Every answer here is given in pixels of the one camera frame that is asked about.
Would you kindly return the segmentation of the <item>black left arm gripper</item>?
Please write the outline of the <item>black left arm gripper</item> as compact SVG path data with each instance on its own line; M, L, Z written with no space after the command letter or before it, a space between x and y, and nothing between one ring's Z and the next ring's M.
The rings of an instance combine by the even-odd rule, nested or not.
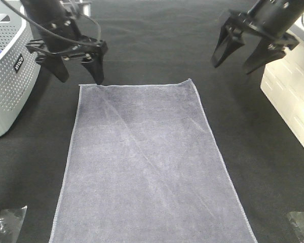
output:
M93 22L97 28L96 38L83 35L74 19L61 17L46 24L38 24L29 19L25 20L40 33L39 39L33 39L26 44L27 50L37 53L41 66L46 68L62 83L69 78L69 73L63 61L78 59L81 65L91 74L94 82L100 85L104 81L103 58L108 47L100 39L100 25L90 17L85 19Z

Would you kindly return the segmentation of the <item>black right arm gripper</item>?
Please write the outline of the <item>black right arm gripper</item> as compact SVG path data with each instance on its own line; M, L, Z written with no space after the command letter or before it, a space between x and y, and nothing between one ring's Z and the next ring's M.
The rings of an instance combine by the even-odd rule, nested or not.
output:
M258 68L285 57L285 47L293 50L299 43L287 30L300 17L300 9L252 9L248 12L229 10L211 57L217 68L237 49L245 45L243 33L261 37L253 53L243 64L250 74Z

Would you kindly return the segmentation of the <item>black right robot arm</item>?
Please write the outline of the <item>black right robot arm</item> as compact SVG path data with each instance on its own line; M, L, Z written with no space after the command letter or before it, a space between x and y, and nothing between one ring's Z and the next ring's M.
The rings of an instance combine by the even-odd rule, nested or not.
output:
M284 55L287 30L304 1L93 1L81 26L91 37L102 28L108 76L133 66L147 80L162 71L246 73Z

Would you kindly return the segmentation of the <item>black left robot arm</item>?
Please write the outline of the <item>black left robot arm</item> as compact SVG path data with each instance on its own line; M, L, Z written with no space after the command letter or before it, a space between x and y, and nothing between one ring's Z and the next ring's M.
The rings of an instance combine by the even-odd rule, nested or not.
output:
M80 59L81 65L91 74L96 84L104 80L103 57L107 44L103 40L83 35L76 18L60 1L22 1L28 18L37 27L40 38L26 44L30 53L37 53L36 63L61 82L66 82L69 73L66 60Z

